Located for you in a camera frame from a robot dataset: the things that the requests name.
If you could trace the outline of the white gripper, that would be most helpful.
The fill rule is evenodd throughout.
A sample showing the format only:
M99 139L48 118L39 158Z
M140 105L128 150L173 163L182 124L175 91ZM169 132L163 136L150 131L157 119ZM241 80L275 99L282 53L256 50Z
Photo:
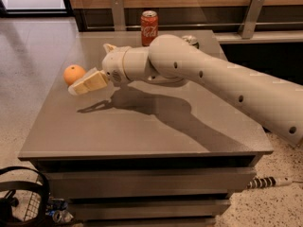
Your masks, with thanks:
M151 75L147 47L118 47L113 44L104 44L103 47L106 52L101 63L104 72L91 69L72 76L72 84L68 86L71 95L79 96L102 89L108 85L109 80L119 85L134 80L146 81Z

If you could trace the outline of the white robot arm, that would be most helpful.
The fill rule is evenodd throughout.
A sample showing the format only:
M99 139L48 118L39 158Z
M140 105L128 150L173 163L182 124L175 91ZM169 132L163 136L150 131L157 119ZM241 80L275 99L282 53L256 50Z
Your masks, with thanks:
M193 81L289 144L303 144L303 87L212 57L174 35L161 35L147 47L104 45L98 70L89 70L68 87L73 96L135 80L172 85Z

